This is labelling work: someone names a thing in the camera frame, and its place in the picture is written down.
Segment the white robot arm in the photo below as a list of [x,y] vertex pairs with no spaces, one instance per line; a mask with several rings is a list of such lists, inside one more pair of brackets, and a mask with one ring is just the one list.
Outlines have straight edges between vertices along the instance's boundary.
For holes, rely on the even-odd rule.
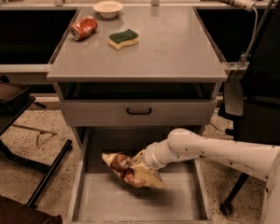
[[205,138],[174,129],[132,160],[136,177],[150,182],[167,164],[205,157],[266,182],[260,224],[280,224],[280,146]]

